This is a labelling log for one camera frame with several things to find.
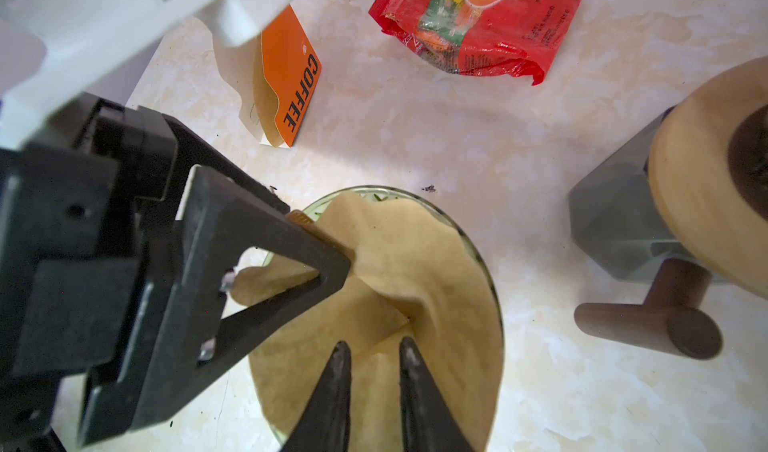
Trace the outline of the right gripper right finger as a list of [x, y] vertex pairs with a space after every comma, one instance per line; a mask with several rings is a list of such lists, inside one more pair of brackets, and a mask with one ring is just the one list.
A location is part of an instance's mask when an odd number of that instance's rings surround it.
[[403, 450], [472, 451], [412, 337], [399, 345]]

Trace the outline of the grey glass pitcher wooden handle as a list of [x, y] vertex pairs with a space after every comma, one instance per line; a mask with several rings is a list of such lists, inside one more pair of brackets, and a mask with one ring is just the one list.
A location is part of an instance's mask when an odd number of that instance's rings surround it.
[[647, 283], [640, 304], [585, 302], [577, 327], [604, 340], [706, 361], [723, 337], [700, 305], [711, 272], [682, 246], [654, 204], [649, 178], [657, 118], [581, 179], [568, 194], [571, 237], [613, 278]]

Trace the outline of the coffee filter paper box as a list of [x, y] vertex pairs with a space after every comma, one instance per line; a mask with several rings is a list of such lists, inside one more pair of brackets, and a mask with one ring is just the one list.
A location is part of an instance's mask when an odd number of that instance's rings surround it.
[[247, 43], [213, 50], [219, 75], [240, 97], [245, 128], [263, 145], [293, 147], [322, 73], [294, 9]]

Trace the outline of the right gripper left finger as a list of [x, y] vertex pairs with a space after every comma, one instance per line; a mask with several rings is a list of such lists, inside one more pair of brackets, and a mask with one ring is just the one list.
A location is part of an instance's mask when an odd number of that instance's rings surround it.
[[338, 342], [281, 452], [346, 452], [351, 419], [351, 351]]

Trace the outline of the wooden dripper ring stand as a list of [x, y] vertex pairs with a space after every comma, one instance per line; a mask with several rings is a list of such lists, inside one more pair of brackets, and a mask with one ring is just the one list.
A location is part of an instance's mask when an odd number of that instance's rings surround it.
[[704, 267], [759, 297], [767, 295], [767, 218], [732, 175], [752, 149], [736, 152], [732, 142], [766, 106], [766, 58], [720, 73], [663, 120], [648, 173], [656, 209], [682, 246]]

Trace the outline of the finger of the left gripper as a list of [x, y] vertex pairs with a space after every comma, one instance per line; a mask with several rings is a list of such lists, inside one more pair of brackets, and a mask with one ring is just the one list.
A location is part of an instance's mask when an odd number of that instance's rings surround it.
[[167, 114], [163, 114], [163, 118], [177, 140], [177, 154], [167, 189], [166, 203], [180, 205], [189, 172], [194, 166], [200, 165], [228, 177], [279, 213], [285, 215], [290, 211], [290, 206], [268, 187], [256, 181], [181, 121]]
[[[234, 314], [225, 306], [241, 256], [257, 248], [310, 275]], [[349, 259], [218, 171], [195, 169], [181, 220], [148, 244], [127, 363], [111, 386], [91, 385], [82, 446], [171, 419], [280, 327], [344, 284]]]

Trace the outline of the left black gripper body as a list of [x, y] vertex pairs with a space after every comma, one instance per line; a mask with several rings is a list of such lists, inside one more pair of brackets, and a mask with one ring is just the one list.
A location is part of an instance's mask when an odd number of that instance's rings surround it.
[[83, 94], [1, 153], [1, 445], [54, 449], [62, 381], [87, 378], [80, 440], [176, 415], [198, 353], [168, 305], [188, 270], [177, 212], [198, 162], [180, 120]]

